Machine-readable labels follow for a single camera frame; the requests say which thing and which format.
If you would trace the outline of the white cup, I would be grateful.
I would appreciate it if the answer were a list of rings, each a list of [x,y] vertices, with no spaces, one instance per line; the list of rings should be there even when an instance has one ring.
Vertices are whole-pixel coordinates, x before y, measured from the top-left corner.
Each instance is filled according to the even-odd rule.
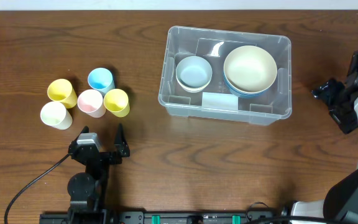
[[[68,129],[73,122],[71,114],[65,106],[57,101],[51,101],[42,107],[40,119],[47,126],[61,130]]]

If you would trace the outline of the clear plastic storage bin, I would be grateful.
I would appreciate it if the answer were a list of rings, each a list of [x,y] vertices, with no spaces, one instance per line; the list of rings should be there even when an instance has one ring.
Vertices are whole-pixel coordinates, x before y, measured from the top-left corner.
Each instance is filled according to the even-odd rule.
[[[241,98],[224,81],[224,60],[245,45],[266,50],[277,63],[274,84],[259,96]],[[197,56],[211,65],[211,82],[197,93],[185,91],[177,81],[178,64]],[[172,116],[194,116],[268,126],[287,119],[291,105],[291,40],[283,35],[173,26],[167,45],[158,93],[159,103]]]

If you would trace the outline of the pale blue small bowl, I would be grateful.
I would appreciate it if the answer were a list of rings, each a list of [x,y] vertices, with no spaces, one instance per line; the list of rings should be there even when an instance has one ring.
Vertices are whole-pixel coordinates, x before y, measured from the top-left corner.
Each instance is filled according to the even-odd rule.
[[[188,87],[209,85],[213,69],[210,63],[198,56],[190,56],[181,60],[176,68],[177,82]]]

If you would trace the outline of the light blue cup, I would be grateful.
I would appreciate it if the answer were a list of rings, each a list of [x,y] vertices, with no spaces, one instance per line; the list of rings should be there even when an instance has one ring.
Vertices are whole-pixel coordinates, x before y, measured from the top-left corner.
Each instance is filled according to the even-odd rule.
[[[115,89],[113,73],[107,68],[95,68],[88,75],[88,85],[104,96],[108,91]]]

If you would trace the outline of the white small bowl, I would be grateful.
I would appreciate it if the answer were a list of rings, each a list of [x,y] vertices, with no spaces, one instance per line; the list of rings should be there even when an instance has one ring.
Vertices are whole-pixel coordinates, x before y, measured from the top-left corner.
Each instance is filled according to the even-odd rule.
[[[204,86],[201,86],[201,87],[188,87],[188,86],[182,85],[181,83],[180,83],[180,86],[181,86],[185,91],[187,91],[187,92],[189,92],[189,93],[198,93],[198,92],[203,91],[203,90],[207,87],[207,85],[204,85]]]

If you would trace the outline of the yellow cup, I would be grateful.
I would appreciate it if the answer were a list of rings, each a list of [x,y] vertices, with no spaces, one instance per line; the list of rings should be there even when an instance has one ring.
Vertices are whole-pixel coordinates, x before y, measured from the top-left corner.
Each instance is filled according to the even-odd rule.
[[[130,112],[129,97],[122,89],[112,89],[104,96],[104,106],[113,115],[123,118]]]
[[[77,104],[77,95],[70,81],[54,80],[47,88],[47,95],[52,101],[62,103],[65,108],[73,108]]]

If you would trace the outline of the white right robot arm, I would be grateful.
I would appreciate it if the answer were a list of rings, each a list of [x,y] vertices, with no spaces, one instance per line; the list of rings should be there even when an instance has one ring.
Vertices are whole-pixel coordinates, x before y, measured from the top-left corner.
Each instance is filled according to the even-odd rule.
[[[344,83],[330,79],[312,94],[327,105],[343,133],[358,130],[358,50],[353,53]],[[334,185],[325,199],[295,202],[283,215],[292,217],[290,223],[358,223],[358,161],[357,169]]]

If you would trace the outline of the beige bowl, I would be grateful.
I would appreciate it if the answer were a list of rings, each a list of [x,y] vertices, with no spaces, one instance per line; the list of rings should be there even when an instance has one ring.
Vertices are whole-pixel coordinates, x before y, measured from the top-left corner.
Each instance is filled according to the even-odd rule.
[[[264,49],[245,45],[224,60],[223,74],[237,91],[258,93],[270,88],[278,73],[274,58]]]

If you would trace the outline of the pink cup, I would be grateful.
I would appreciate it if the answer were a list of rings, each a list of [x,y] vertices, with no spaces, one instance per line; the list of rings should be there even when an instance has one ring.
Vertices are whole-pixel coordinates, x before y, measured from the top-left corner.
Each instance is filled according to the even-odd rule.
[[[83,91],[77,101],[79,109],[94,118],[102,117],[106,108],[102,94],[94,89]]]

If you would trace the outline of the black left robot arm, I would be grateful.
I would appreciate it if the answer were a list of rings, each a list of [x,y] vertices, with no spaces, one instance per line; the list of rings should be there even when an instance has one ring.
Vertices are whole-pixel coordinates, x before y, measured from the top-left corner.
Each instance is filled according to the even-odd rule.
[[[91,133],[87,126],[70,143],[69,155],[85,166],[85,171],[74,175],[68,183],[71,209],[95,212],[104,205],[109,168],[121,164],[124,157],[130,156],[121,124],[117,128],[114,147],[112,151],[101,152],[98,135]]]

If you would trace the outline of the dark blue bowl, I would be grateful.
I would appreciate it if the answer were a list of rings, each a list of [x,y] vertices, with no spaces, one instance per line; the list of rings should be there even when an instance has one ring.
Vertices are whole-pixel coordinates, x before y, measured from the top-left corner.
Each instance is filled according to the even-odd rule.
[[[233,85],[231,85],[231,83],[229,82],[229,80],[227,79],[227,77],[225,75],[223,75],[224,78],[224,82],[228,87],[228,90],[230,91],[230,93],[232,93],[233,95],[239,97],[239,98],[254,98],[256,96],[260,96],[263,95],[266,90],[258,92],[258,93],[246,93],[243,91],[237,91]]]

